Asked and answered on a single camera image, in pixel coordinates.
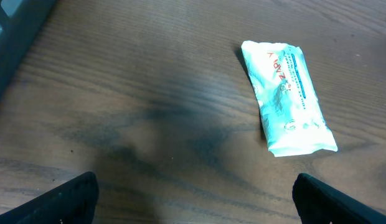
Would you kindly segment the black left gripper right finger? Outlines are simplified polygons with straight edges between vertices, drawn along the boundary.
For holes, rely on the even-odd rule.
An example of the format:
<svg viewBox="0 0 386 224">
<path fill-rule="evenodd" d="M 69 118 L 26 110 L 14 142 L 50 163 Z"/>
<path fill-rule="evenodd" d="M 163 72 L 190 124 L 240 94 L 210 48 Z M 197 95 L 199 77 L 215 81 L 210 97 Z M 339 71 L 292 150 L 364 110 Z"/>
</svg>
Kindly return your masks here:
<svg viewBox="0 0 386 224">
<path fill-rule="evenodd" d="M 302 223 L 386 223 L 386 215 L 306 173 L 297 176 L 292 198 Z"/>
</svg>

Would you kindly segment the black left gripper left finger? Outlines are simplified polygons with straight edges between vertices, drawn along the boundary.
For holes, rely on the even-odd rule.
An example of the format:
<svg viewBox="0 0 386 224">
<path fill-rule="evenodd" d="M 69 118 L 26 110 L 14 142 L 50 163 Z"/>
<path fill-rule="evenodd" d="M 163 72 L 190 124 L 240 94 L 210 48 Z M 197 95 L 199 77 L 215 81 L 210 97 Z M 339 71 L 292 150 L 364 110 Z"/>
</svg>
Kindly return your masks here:
<svg viewBox="0 0 386 224">
<path fill-rule="evenodd" d="M 96 175 L 86 172 L 0 215 L 0 224 L 91 224 L 99 197 Z"/>
</svg>

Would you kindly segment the white teal wet wipes pack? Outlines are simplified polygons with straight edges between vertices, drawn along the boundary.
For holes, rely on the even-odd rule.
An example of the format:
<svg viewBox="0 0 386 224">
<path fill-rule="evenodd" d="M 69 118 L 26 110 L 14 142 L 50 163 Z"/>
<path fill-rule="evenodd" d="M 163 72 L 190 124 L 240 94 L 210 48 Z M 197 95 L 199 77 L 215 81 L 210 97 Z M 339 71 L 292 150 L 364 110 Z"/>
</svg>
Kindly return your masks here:
<svg viewBox="0 0 386 224">
<path fill-rule="evenodd" d="M 241 45 L 260 109 L 268 150 L 276 157 L 336 152 L 336 141 L 322 115 L 303 51 L 286 43 Z"/>
</svg>

